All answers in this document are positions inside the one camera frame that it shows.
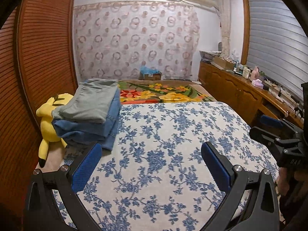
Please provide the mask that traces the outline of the person's right hand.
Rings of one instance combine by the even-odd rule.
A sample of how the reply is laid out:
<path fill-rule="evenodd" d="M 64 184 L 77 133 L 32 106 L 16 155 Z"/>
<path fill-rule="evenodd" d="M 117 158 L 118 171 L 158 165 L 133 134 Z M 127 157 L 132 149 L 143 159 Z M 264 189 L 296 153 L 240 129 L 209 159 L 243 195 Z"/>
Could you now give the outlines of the person's right hand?
<path fill-rule="evenodd" d="M 290 189 L 290 184 L 287 180 L 288 170 L 281 167 L 279 169 L 279 176 L 277 179 L 278 193 L 282 196 L 285 196 Z M 303 182 L 303 186 L 300 189 L 298 196 L 302 197 L 307 193 L 307 170 L 295 171 L 294 173 L 295 180 Z"/>

